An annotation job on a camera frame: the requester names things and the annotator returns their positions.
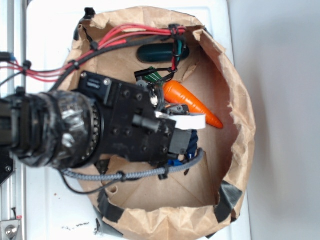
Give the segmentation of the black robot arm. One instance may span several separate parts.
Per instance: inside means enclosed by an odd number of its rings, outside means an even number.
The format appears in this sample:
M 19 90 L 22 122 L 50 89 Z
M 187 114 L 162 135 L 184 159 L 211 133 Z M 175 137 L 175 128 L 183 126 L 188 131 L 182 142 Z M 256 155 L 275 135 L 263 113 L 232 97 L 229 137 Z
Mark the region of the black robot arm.
M 0 146 L 30 167 L 76 169 L 102 155 L 165 163 L 186 154 L 191 137 L 160 88 L 87 71 L 73 91 L 18 89 L 0 101 Z

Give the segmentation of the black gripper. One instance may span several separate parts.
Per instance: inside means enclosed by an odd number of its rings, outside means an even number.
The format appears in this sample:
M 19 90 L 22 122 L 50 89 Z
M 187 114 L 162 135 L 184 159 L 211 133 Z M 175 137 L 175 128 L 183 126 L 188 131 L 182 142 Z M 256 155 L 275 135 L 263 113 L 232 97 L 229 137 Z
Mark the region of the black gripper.
M 77 92 L 93 102 L 90 160 L 117 155 L 130 162 L 166 163 L 187 153 L 191 130 L 177 128 L 163 96 L 154 107 L 150 88 L 84 71 Z

